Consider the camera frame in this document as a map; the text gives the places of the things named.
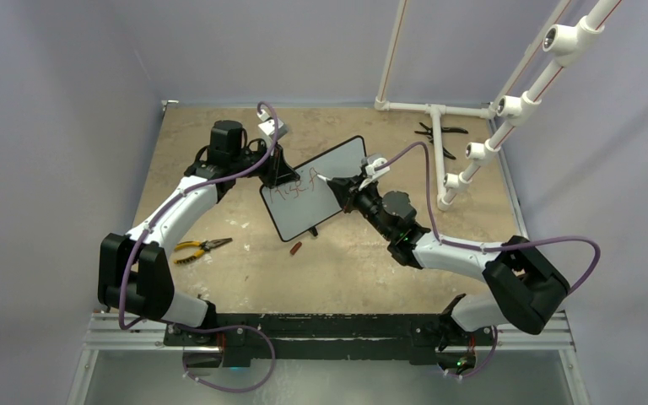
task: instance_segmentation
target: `yellow handled needle-nose pliers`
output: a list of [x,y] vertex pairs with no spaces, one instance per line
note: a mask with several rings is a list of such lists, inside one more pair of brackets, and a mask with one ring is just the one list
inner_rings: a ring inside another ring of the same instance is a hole
[[175,264],[185,264],[189,262],[194,262],[198,258],[202,257],[205,253],[211,251],[212,249],[230,243],[231,241],[232,238],[205,240],[204,242],[197,242],[194,240],[189,240],[187,242],[180,242],[177,244],[177,246],[175,246],[175,251],[179,251],[180,249],[185,249],[186,247],[194,247],[197,248],[197,250],[195,251],[195,253],[192,253],[190,256],[182,259],[175,259],[173,262]]

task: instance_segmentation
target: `whiteboard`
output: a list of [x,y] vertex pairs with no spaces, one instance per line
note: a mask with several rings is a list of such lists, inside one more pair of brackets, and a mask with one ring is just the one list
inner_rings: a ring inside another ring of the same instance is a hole
[[365,157],[364,139],[358,135],[294,168],[300,180],[262,186],[259,192],[279,239],[288,242],[341,211],[332,190],[316,175],[356,176]]

